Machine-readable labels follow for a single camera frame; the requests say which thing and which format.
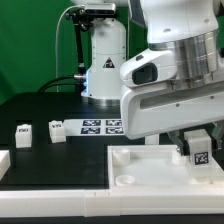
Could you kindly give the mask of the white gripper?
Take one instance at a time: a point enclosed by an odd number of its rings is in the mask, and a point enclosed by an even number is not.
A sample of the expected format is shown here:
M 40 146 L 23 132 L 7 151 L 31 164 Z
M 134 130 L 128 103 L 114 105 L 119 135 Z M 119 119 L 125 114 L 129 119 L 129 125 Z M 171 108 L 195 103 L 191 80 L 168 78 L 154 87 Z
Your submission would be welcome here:
M 179 130 L 213 122 L 213 148 L 222 149 L 224 81 L 179 91 L 169 91 L 167 83 L 123 87 L 120 108 L 123 131 L 129 139 L 168 132 L 185 156 Z

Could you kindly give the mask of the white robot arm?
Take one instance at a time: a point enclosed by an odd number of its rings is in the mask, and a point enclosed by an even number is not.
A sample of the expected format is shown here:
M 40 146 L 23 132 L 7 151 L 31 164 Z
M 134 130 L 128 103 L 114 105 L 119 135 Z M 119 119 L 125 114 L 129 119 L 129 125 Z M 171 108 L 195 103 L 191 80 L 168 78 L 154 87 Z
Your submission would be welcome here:
M 224 120 L 224 58 L 215 8 L 224 0 L 122 0 L 148 48 L 120 68 L 120 113 L 130 139 Z

